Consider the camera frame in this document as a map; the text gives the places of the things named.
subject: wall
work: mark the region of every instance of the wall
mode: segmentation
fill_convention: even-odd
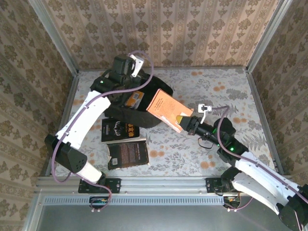
[[[79,69],[146,51],[155,66],[246,66],[277,0],[43,0]]]
[[[0,230],[21,230],[71,74],[24,0],[0,1]]]
[[[292,2],[253,77],[284,170],[308,183],[308,1]]]

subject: book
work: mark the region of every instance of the book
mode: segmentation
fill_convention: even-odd
[[[113,118],[102,119],[102,142],[115,143],[144,140],[139,127]]]
[[[144,93],[141,91],[134,91],[132,95],[129,97],[129,99],[125,102],[125,106],[132,108],[132,109],[137,109],[139,107],[139,104],[144,96]]]
[[[193,110],[185,107],[161,89],[158,89],[146,110],[178,133],[182,128],[177,123],[177,116],[191,116],[193,113]]]
[[[109,170],[149,163],[146,141],[110,143],[107,146],[110,157],[108,162]]]

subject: floor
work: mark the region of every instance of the floor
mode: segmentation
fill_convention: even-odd
[[[90,85],[102,72],[80,72],[79,84],[72,106],[72,116],[85,100]],[[154,74],[174,90],[173,97],[197,113],[199,103],[214,107],[229,105],[228,118],[237,129],[235,137],[244,143],[265,164],[274,164],[260,123],[256,105],[243,68],[235,69],[157,69]],[[205,122],[213,124],[222,111],[209,113]],[[154,128],[141,128],[146,137],[149,165],[108,170],[108,150],[101,143],[101,116],[85,137],[81,148],[88,160],[107,176],[218,176],[229,164],[216,154],[217,147],[205,150],[199,147],[196,136],[177,133],[165,123]],[[57,166],[58,176],[66,176],[67,170]]]

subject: white bracket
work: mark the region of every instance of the white bracket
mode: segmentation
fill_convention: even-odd
[[[82,110],[82,108],[85,107],[85,105],[95,98],[96,96],[100,95],[97,91],[90,91],[81,105],[81,107],[78,109],[78,111],[75,113],[75,115],[70,119],[70,121],[60,130],[57,132],[58,138],[61,138],[64,133],[66,132],[68,126],[73,122],[74,118],[77,116],[77,114]],[[95,100],[78,118],[78,120],[75,122],[75,124],[72,126],[71,130],[69,131],[69,134],[63,139],[63,143],[70,142],[71,147],[75,149],[79,149],[81,146],[81,143],[83,139],[85,138],[86,134],[92,127],[92,125],[95,123],[97,118],[110,106],[110,101],[107,97],[100,97],[97,100]]]
[[[89,161],[86,162],[84,167],[76,173],[82,179],[86,179],[92,183],[97,183],[98,180],[101,178],[102,173],[100,170],[96,169]]]
[[[234,177],[232,185],[237,191],[244,192],[265,204],[277,215],[279,214],[279,210],[276,204],[285,203],[284,199],[281,200],[281,197],[274,197],[266,188],[243,172]]]
[[[133,54],[130,55],[130,58],[132,58],[136,62],[134,72],[133,72],[133,74],[131,74],[133,77],[136,77],[137,74],[139,73],[139,71],[142,68],[142,65],[144,63],[144,59],[139,57],[139,56],[133,55]]]
[[[203,117],[201,120],[201,124],[204,122],[205,120],[205,116],[206,116],[206,112],[211,112],[212,111],[212,106],[205,106],[204,104],[199,104],[198,105],[198,113],[203,113]]]
[[[289,200],[288,197],[293,197],[295,193],[291,191],[290,189],[286,188],[285,185],[283,185],[281,182],[276,180],[274,177],[272,177],[270,174],[268,174],[266,171],[260,168],[260,166],[263,166],[268,171],[270,171],[272,174],[283,180],[286,184],[291,186],[294,189],[298,189],[298,184],[289,181],[288,179],[284,178],[274,170],[272,170],[267,165],[263,164],[258,158],[256,158],[252,152],[244,152],[241,156],[246,157],[248,159],[254,160],[257,162],[257,166],[253,163],[240,159],[235,162],[235,167],[238,170],[241,170],[245,174],[252,177],[255,181],[257,181],[260,185],[260,187],[264,187],[270,194],[273,195],[274,198],[276,198],[276,201],[283,206],[285,206]],[[256,189],[254,189],[254,192],[256,194],[262,194],[261,192],[263,189],[260,188],[260,192]]]

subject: black bag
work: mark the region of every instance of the black bag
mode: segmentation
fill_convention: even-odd
[[[141,85],[148,80],[149,76],[150,75],[147,73],[142,74]],[[144,96],[138,106],[138,109],[134,110],[125,107],[124,105],[111,103],[111,105],[104,112],[105,116],[113,117],[119,121],[130,123],[141,128],[152,128],[158,125],[161,120],[146,111],[158,89],[163,90],[168,95],[172,96],[173,94],[171,87],[169,87],[158,77],[153,76],[150,83],[139,90],[144,93]]]

